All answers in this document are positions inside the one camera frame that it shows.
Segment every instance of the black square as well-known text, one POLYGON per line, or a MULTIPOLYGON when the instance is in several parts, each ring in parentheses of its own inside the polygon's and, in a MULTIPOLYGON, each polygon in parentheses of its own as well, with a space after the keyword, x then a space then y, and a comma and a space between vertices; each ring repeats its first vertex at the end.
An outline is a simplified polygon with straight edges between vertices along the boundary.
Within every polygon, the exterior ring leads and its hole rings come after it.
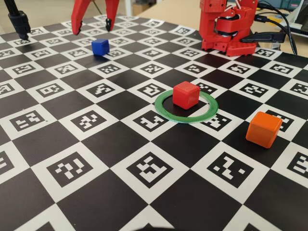
POLYGON ((153 98, 154 96, 159 95, 160 93, 166 91, 166 89, 161 88, 160 86, 155 85, 154 83, 149 83, 148 85, 137 89, 137 91, 153 98))
POLYGON ((94 128, 105 121, 106 121, 105 118, 103 118, 100 114, 96 113, 93 110, 71 120, 71 122, 75 124, 83 132, 91 128, 94 128))
POLYGON ((32 166, 63 151, 78 140, 59 122, 55 122, 19 137, 13 142, 27 163, 32 166))
POLYGON ((12 168, 14 168, 14 165, 12 164, 8 155, 5 153, 5 151, 0 152, 0 176, 12 168))
POLYGON ((269 59, 264 59, 253 55, 242 55, 241 57, 238 57, 236 61, 259 68, 270 62, 269 59))
POLYGON ((144 81, 149 80, 149 78, 133 70, 127 70, 120 74, 109 77, 108 80, 124 89, 129 89, 144 81))
POLYGON ((189 170, 151 206, 176 229, 212 231, 223 230, 241 204, 189 170))
POLYGON ((166 42, 166 43, 156 46, 156 48, 172 53, 179 49, 184 48, 184 46, 181 46, 173 42, 166 42))
POLYGON ((149 152, 135 163, 128 166, 126 169, 145 186, 151 188, 171 170, 173 170, 173 167, 169 166, 159 157, 149 152))
POLYGON ((187 60, 183 57, 179 57, 179 56, 174 55, 174 54, 165 55, 161 58, 156 59, 155 61, 162 63, 164 65, 173 67, 173 68, 189 62, 189 60, 187 60))
POLYGON ((54 204, 31 169, 0 184, 0 195, 1 230, 15 230, 54 204))
POLYGON ((308 156, 297 152, 290 164, 288 165, 287 169, 299 174, 308 179, 308 171, 306 165, 308 164, 308 156))
POLYGON ((48 72, 46 70, 41 70, 41 71, 31 73, 30 75, 18 77, 15 80, 24 89, 29 89, 29 88, 35 87, 35 86, 43 84, 43 83, 47 83, 47 82, 55 80, 55 79, 57 79, 57 77, 55 77, 50 72, 48 72))
POLYGON ((305 148, 308 148, 307 137, 308 137, 308 122, 306 122, 302 126, 302 128, 296 134, 292 142, 297 143, 305 148))
POLYGON ((122 122, 117 122, 82 141, 109 167, 117 164, 147 142, 147 139, 122 122))
POLYGON ((300 68, 304 68, 308 64, 308 58, 302 57, 300 55, 293 55, 293 54, 288 54, 288 53, 282 53, 279 55, 275 61, 297 66, 300 68))
POLYGON ((90 70, 79 71, 77 73, 61 78, 63 82, 65 82, 74 89, 84 87, 101 79, 101 76, 90 70))
POLYGON ((32 96, 22 91, 14 95, 10 95, 0 99, 0 118, 19 112, 24 108, 29 108, 36 105, 38 102, 32 96))
POLYGON ((168 120, 160 116, 158 113, 150 110, 145 114, 135 118, 133 121, 139 126, 151 132, 165 124, 168 120))
POLYGON ((56 66, 62 63, 69 62, 70 60, 64 57, 61 54, 55 54, 53 56, 49 56, 47 58, 36 60, 35 62, 41 65, 44 68, 48 68, 51 66, 56 66))
POLYGON ((149 103, 147 101, 128 91, 121 92, 97 103, 97 105, 99 105, 102 109, 106 110, 118 119, 123 119, 148 104, 149 103))
POLYGON ((223 139, 223 142, 265 166, 271 167, 290 142, 277 136, 272 147, 266 149, 246 140, 248 126, 249 123, 244 121, 225 139, 223 139))
POLYGON ((282 88, 288 81, 290 81, 290 78, 288 77, 261 69, 257 70, 255 73, 249 76, 248 79, 251 79, 255 82, 263 83, 277 89, 282 88))
POLYGON ((308 189, 269 170, 245 206, 285 231, 308 227, 308 189))
POLYGON ((57 119, 61 119, 92 104, 90 100, 76 91, 42 103, 42 105, 57 119))
POLYGON ((290 127, 290 125, 294 122, 293 119, 286 117, 284 115, 281 115, 279 113, 273 112, 272 110, 267 110, 265 113, 282 119, 280 131, 283 131, 283 132, 287 131, 287 129, 290 127))
POLYGON ((26 128, 30 128, 38 123, 45 121, 44 118, 37 112, 32 111, 10 119, 11 124, 17 131, 22 131, 26 128))
POLYGON ((307 119, 307 100, 298 96, 279 90, 266 102, 266 104, 300 118, 307 119))
POLYGON ((244 120, 262 104, 229 90, 218 96, 216 101, 221 110, 244 120))
POLYGON ((47 167, 47 170, 62 188, 92 169, 92 166, 78 152, 74 152, 47 167))
POLYGON ((257 96, 257 97, 263 96, 268 91, 268 89, 259 87, 257 85, 251 84, 251 83, 247 83, 240 90, 245 92, 245 93, 251 94, 253 96, 257 96))
POLYGON ((110 170, 57 205, 77 231, 118 231, 147 206, 110 170))
POLYGON ((105 83, 101 83, 98 84, 97 86, 94 86, 92 88, 87 89, 87 91, 89 93, 91 93, 93 96, 95 97, 101 97, 105 94, 108 94, 110 92, 113 92, 115 89, 113 89, 112 87, 109 87, 107 84, 105 83))
POLYGON ((204 124, 205 126, 214 129, 215 131, 220 131, 222 128, 224 128, 228 123, 231 122, 231 119, 216 113, 216 115, 206 121, 201 122, 201 124, 204 124))
POLYGON ((216 56, 216 55, 206 54, 204 56, 201 56, 200 58, 197 58, 195 61, 218 68, 226 64, 230 60, 216 56))
POLYGON ((129 67, 129 68, 133 68, 135 66, 141 65, 141 64, 146 63, 148 61, 149 61, 148 59, 143 58, 143 57, 136 55, 136 54, 131 54, 131 55, 128 55, 126 57, 123 57, 123 58, 116 60, 117 63, 120 63, 124 66, 129 67))
POLYGON ((207 169, 236 188, 240 187, 254 170, 226 152, 223 152, 207 169))
POLYGON ((172 69, 170 71, 167 71, 166 73, 155 77, 154 79, 173 88, 175 85, 178 85, 181 82, 192 82, 197 78, 184 72, 172 69))
POLYGON ((154 139, 153 143, 186 166, 192 167, 218 144, 219 140, 191 125, 176 124, 154 139))

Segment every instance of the orange cube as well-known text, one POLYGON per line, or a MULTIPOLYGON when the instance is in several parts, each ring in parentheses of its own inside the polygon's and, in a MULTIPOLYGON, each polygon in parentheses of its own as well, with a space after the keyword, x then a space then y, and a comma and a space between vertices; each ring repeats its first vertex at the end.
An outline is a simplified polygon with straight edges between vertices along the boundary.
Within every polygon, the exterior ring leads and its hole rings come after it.
POLYGON ((265 148, 274 143, 282 124, 282 119, 264 112, 258 112, 251 120, 246 139, 265 148))

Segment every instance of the green ring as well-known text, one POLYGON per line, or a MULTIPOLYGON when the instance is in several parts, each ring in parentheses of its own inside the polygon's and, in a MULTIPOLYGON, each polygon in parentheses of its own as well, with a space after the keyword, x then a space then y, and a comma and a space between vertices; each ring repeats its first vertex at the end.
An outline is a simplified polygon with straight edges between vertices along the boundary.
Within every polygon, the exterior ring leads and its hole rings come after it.
POLYGON ((182 116, 174 115, 168 112, 163 106, 164 100, 168 98, 169 96, 171 96, 172 94, 173 94, 173 90, 165 91, 161 93, 155 100, 155 109, 161 116, 163 116, 166 119, 179 122, 179 123, 197 123, 197 122, 202 122, 207 119, 210 119, 217 113, 217 110, 218 110, 217 101, 209 94, 201 91, 200 97, 202 97, 209 103, 209 109, 206 113, 204 113, 203 115, 194 116, 194 117, 182 117, 182 116))

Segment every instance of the white square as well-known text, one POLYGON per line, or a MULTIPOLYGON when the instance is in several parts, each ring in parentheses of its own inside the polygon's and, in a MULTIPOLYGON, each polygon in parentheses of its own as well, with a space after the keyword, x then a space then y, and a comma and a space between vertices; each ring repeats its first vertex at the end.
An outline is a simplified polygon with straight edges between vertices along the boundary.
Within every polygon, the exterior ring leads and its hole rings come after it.
POLYGON ((87 47, 89 45, 92 44, 93 41, 95 41, 96 38, 93 38, 93 37, 86 37, 86 38, 80 38, 80 39, 77 39, 77 40, 74 40, 72 41, 72 43, 80 46, 80 47, 87 47))
POLYGON ((211 95, 214 99, 224 93, 227 89, 204 79, 198 78, 191 82, 200 87, 201 91, 211 95))
POLYGON ((148 29, 139 31, 139 33, 142 33, 142 34, 147 35, 147 36, 157 36, 157 35, 161 35, 161 34, 166 33, 166 31, 160 30, 160 29, 157 29, 157 28, 148 28, 148 29))
POLYGON ((119 63, 116 63, 114 61, 109 61, 109 62, 100 64, 97 66, 93 66, 89 68, 89 70, 100 75, 101 77, 109 78, 111 76, 114 76, 114 75, 117 75, 124 71, 129 70, 129 68, 119 63))
POLYGON ((170 120, 167 120, 167 119, 161 117, 156 112, 156 109, 155 109, 153 104, 150 104, 150 105, 136 111, 135 113, 125 117, 121 121, 150 141, 154 140, 156 137, 163 134, 165 131, 169 130, 170 128, 172 128, 174 125, 177 124, 176 122, 173 122, 173 121, 170 121, 170 120), (153 116, 153 117, 151 117, 151 120, 149 120, 145 117, 141 117, 142 115, 144 115, 145 113, 147 113, 149 111, 155 112, 155 113, 153 113, 153 115, 151 115, 151 116, 153 116), (152 129, 154 128, 154 129, 152 131, 149 131, 149 130, 143 128, 140 124, 136 123, 134 120, 138 117, 141 117, 140 121, 141 121, 142 124, 144 124, 145 126, 149 126, 152 129))
POLYGON ((104 55, 105 58, 109 59, 109 60, 117 60, 123 57, 126 57, 128 55, 133 54, 130 51, 127 51, 125 49, 122 49, 120 47, 115 47, 110 49, 109 53, 104 55))
POLYGON ((39 162, 38 164, 32 166, 31 169, 42 183, 44 188, 47 190, 49 195, 52 197, 52 199, 57 203, 104 173, 106 170, 108 170, 108 167, 85 145, 79 142, 63 150, 62 152, 59 152, 58 154, 53 155, 52 157, 42 162, 39 162), (47 167, 65 159, 67 156, 73 153, 78 153, 85 160, 85 162, 92 167, 92 169, 77 179, 74 179, 74 177, 71 178, 73 180, 69 184, 61 187, 58 181, 48 171, 47 167))
POLYGON ((65 28, 65 29, 61 29, 61 30, 55 30, 52 33, 57 37, 63 37, 63 36, 67 36, 67 35, 72 35, 73 31, 72 31, 72 28, 65 28))
POLYGON ((245 230, 248 224, 253 225, 258 230, 281 231, 276 226, 244 205, 240 207, 223 231, 245 230))
POLYGON ((173 226, 166 219, 148 205, 119 231, 139 230, 147 224, 150 224, 152 227, 173 229, 173 226))
POLYGON ((53 204, 40 214, 27 221, 15 231, 39 230, 46 223, 50 223, 54 230, 74 231, 75 229, 67 220, 66 216, 59 209, 57 204, 53 204))
POLYGON ((27 56, 29 59, 35 61, 35 60, 39 60, 39 59, 43 59, 46 57, 50 57, 53 56, 55 54, 58 54, 58 52, 54 51, 53 49, 49 48, 49 47, 45 47, 42 49, 38 49, 35 51, 30 51, 27 53, 24 53, 25 56, 27 56))
POLYGON ((138 23, 127 22, 127 21, 124 21, 124 22, 121 22, 121 23, 115 23, 115 26, 119 26, 119 27, 122 27, 122 28, 130 28, 130 27, 138 26, 138 25, 139 25, 138 23))
POLYGON ((140 39, 137 42, 144 44, 146 46, 155 47, 155 46, 164 44, 168 41, 162 38, 158 38, 158 37, 147 37, 144 39, 140 39))
POLYGON ((41 44, 45 45, 46 47, 53 47, 61 44, 68 43, 69 40, 63 38, 63 37, 54 37, 54 38, 48 38, 39 41, 41 44))
POLYGON ((12 141, 0 146, 0 169, 3 170, 5 167, 7 171, 0 174, 0 184, 29 168, 29 165, 12 141))
POLYGON ((12 78, 18 78, 32 74, 37 71, 44 70, 44 68, 38 65, 36 62, 31 61, 23 64, 18 64, 4 69, 12 78))
POLYGON ((308 188, 307 164, 308 149, 290 142, 271 169, 308 188))
POLYGON ((147 76, 149 78, 155 78, 171 69, 172 69, 171 67, 163 65, 156 61, 149 61, 149 62, 146 62, 144 64, 141 64, 139 66, 132 68, 132 70, 144 76, 147 76))
POLYGON ((164 21, 162 21, 162 20, 150 19, 149 21, 142 23, 141 25, 155 28, 155 27, 161 26, 162 24, 164 24, 164 21))
POLYGON ((57 121, 42 105, 24 109, 0 119, 0 125, 11 140, 57 121))
POLYGON ((14 57, 17 55, 22 54, 18 49, 16 48, 9 48, 9 49, 5 49, 5 50, 1 50, 0 51, 0 60, 1 59, 6 59, 6 58, 10 58, 10 57, 14 57))
POLYGON ((174 157, 172 157, 151 142, 147 143, 145 146, 141 147, 133 154, 129 155, 124 160, 120 161, 111 168, 111 170, 118 177, 120 177, 133 191, 135 191, 148 204, 154 201, 167 188, 169 188, 174 182, 176 182, 183 174, 185 174, 185 172, 188 171, 188 169, 189 168, 182 164, 180 161, 178 161, 177 159, 175 159, 174 157), (155 163, 151 164, 148 161, 149 158, 143 159, 144 156, 148 154, 150 154, 149 157, 153 158, 154 160, 160 159, 164 164, 157 166, 155 163), (164 169, 172 170, 149 188, 136 176, 134 176, 130 171, 128 171, 128 167, 138 167, 140 170, 142 168, 143 170, 145 170, 149 167, 155 167, 155 173, 149 172, 148 174, 140 174, 140 177, 142 177, 145 182, 150 181, 150 175, 152 176, 152 179, 155 180, 156 178, 164 174, 164 169))
POLYGON ((87 97, 93 103, 98 103, 111 96, 123 92, 124 89, 107 79, 102 79, 84 87, 81 87, 76 91, 87 97))
POLYGON ((261 67, 262 70, 266 70, 281 76, 293 78, 302 69, 296 66, 280 63, 277 61, 270 61, 268 64, 261 67))
POLYGON ((10 79, 0 83, 0 99, 23 91, 24 88, 20 86, 14 79, 10 79))
POLYGON ((127 91, 139 96, 149 103, 154 103, 156 98, 166 90, 172 90, 172 88, 155 79, 149 79, 127 91))
POLYGON ((179 38, 175 38, 173 40, 171 40, 170 42, 179 44, 181 46, 185 46, 185 47, 189 47, 192 46, 194 44, 197 44, 199 42, 201 42, 200 40, 197 40, 195 38, 189 38, 189 37, 179 37, 179 38))
POLYGON ((308 100, 308 83, 306 82, 293 78, 287 82, 280 90, 308 100))
POLYGON ((61 53, 61 55, 64 55, 66 58, 70 59, 70 60, 77 60, 77 59, 81 59, 81 58, 85 58, 88 56, 93 55, 93 52, 90 51, 87 48, 84 47, 78 47, 69 51, 64 51, 61 53))
POLYGON ((278 91, 278 89, 249 79, 243 79, 229 90, 261 103, 265 103, 278 91))
POLYGON ((192 34, 195 31, 195 29, 186 27, 186 26, 177 26, 173 30, 170 30, 169 33, 179 35, 179 36, 187 36, 192 34))
POLYGON ((108 42, 110 45, 113 45, 115 47, 121 47, 124 45, 134 43, 135 41, 127 37, 116 37, 113 39, 109 39, 108 42))
POLYGON ((12 41, 8 41, 7 43, 10 44, 12 47, 21 47, 35 42, 37 42, 37 40, 35 40, 32 37, 29 37, 28 40, 23 40, 19 38, 12 41))
POLYGON ((92 37, 92 36, 96 36, 96 35, 102 35, 102 34, 106 34, 107 31, 99 29, 99 28, 93 28, 90 30, 83 30, 81 31, 81 34, 84 34, 86 36, 92 37))
POLYGON ((86 70, 86 68, 74 61, 69 61, 63 64, 49 67, 46 70, 57 78, 63 78, 65 76, 75 74, 79 71, 86 70))
POLYGON ((224 58, 224 59, 229 59, 229 60, 235 60, 235 59, 237 59, 238 57, 240 57, 240 55, 239 55, 239 56, 232 56, 232 57, 229 57, 229 56, 223 54, 223 52, 217 51, 217 50, 211 51, 210 54, 215 55, 215 56, 218 56, 218 57, 222 57, 222 58, 224 58))
POLYGON ((227 62, 218 69, 243 78, 247 78, 259 70, 259 68, 255 66, 243 64, 234 60, 227 62))
POLYGON ((118 119, 115 118, 114 116, 112 116, 111 114, 109 114, 108 112, 106 112, 104 109, 102 109, 101 107, 99 107, 96 104, 93 104, 87 108, 84 108, 78 112, 75 112, 71 115, 68 115, 67 117, 64 117, 62 119, 59 120, 59 122, 66 127, 67 130, 69 130, 77 139, 79 139, 80 141, 84 140, 85 138, 94 135, 95 133, 105 129, 106 127, 114 124, 115 122, 117 122, 118 119), (102 116, 105 121, 93 126, 93 124, 91 123, 92 120, 97 119, 97 115, 102 116), (80 120, 80 123, 82 123, 84 125, 84 127, 87 127, 86 131, 82 131, 78 126, 76 126, 71 120, 78 118, 78 117, 82 117, 82 119, 80 120))
POLYGON ((197 58, 200 58, 200 57, 206 55, 207 52, 197 50, 197 49, 191 48, 191 47, 184 47, 184 48, 182 48, 178 51, 173 52, 173 54, 175 54, 179 57, 183 57, 185 59, 195 60, 197 58))
POLYGON ((181 66, 176 67, 175 69, 196 78, 200 78, 214 71, 216 68, 196 61, 189 61, 181 66))
POLYGON ((258 57, 261 57, 261 58, 274 60, 281 54, 282 54, 282 51, 276 51, 276 50, 264 49, 264 48, 261 48, 261 47, 257 47, 253 56, 258 56, 258 57))
POLYGON ((253 117, 257 114, 257 112, 264 112, 267 114, 270 114, 282 119, 282 125, 280 130, 278 131, 278 136, 285 138, 286 140, 293 140, 295 135, 298 133, 298 131, 301 129, 301 127, 304 125, 306 120, 299 118, 295 115, 289 114, 287 112, 284 112, 282 110, 279 110, 277 108, 274 108, 272 106, 269 106, 267 104, 262 104, 258 109, 256 109, 255 112, 253 112, 247 119, 247 122, 251 122, 253 117))
POLYGON ((149 60, 155 60, 155 59, 159 59, 161 57, 164 57, 164 56, 166 56, 167 54, 170 54, 170 53, 167 52, 167 51, 158 49, 156 47, 149 47, 145 50, 135 52, 135 54, 137 54, 137 55, 139 55, 143 58, 147 58, 149 60))
MULTIPOLYGON (((191 114, 190 117, 199 116, 203 113, 206 113, 208 109, 209 109, 209 105, 207 104, 203 106, 202 108, 200 108, 195 113, 191 114)), ((229 114, 225 111, 222 111, 221 109, 218 109, 216 115, 213 118, 203 121, 201 123, 192 123, 190 125, 222 141, 234 129, 236 129, 242 122, 243 122, 242 119, 232 114, 229 114)))
POLYGON ((223 192, 225 192, 238 202, 243 204, 253 192, 253 190, 256 188, 256 186, 265 177, 265 175, 269 171, 269 168, 240 153, 239 151, 226 145, 225 143, 220 142, 210 152, 208 152, 204 157, 202 157, 201 160, 199 160, 191 168, 191 170, 199 174, 201 177, 221 189, 223 192), (228 167, 232 165, 234 161, 240 161, 253 169, 250 174, 244 179, 244 181, 239 185, 238 188, 207 169, 221 155, 225 155, 225 153, 230 155, 233 159, 226 161, 224 165, 226 166, 226 168, 223 174, 225 174, 226 176, 232 177, 232 175, 234 174, 234 171, 228 172, 228 170, 230 170, 228 169, 228 167))
POLYGON ((74 89, 61 81, 56 79, 47 83, 27 89, 26 91, 39 103, 57 98, 61 95, 67 94, 74 89))
POLYGON ((118 35, 118 36, 127 36, 127 35, 135 34, 136 31, 128 29, 128 28, 120 28, 118 30, 112 30, 110 33, 114 35, 118 35))

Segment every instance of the black tripod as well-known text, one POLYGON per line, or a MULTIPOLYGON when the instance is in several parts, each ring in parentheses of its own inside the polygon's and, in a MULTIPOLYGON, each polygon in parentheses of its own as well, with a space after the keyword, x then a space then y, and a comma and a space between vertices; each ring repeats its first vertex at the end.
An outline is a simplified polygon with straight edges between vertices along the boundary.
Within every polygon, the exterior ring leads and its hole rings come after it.
POLYGON ((9 10, 9 18, 21 39, 28 39, 27 33, 31 32, 28 17, 23 11, 19 11, 14 0, 4 0, 9 10))

